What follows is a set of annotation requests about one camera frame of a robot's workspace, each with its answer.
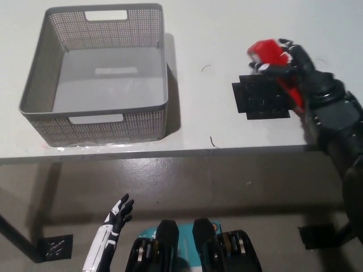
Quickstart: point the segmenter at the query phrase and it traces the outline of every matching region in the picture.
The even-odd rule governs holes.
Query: concrete floor
[[[305,250],[298,227],[346,221],[340,180],[329,159],[305,154],[245,154],[0,167],[0,213],[26,237],[74,234],[70,260],[33,264],[0,236],[0,271],[81,271],[94,235],[129,193],[133,216],[111,271],[124,271],[137,235],[161,219],[207,216],[224,231],[250,236],[264,272],[363,271],[363,246]]]

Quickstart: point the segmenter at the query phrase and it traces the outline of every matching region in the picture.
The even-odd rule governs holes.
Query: robotic hand
[[[127,202],[128,199],[129,195],[124,195],[98,229],[83,266],[83,272],[109,272],[121,229],[132,219],[129,213],[132,211],[134,200]]]
[[[329,155],[343,181],[347,216],[363,243],[363,110],[331,73],[316,70],[303,47],[290,40],[249,48],[255,72],[277,78],[294,100],[308,132]]]

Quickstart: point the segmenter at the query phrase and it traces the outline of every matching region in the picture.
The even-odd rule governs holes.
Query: red toy
[[[247,50],[247,53],[253,61],[258,63],[287,65],[290,62],[289,54],[285,53],[273,39],[256,42]],[[303,99],[298,88],[281,78],[277,81],[294,100],[296,111],[303,112]]]

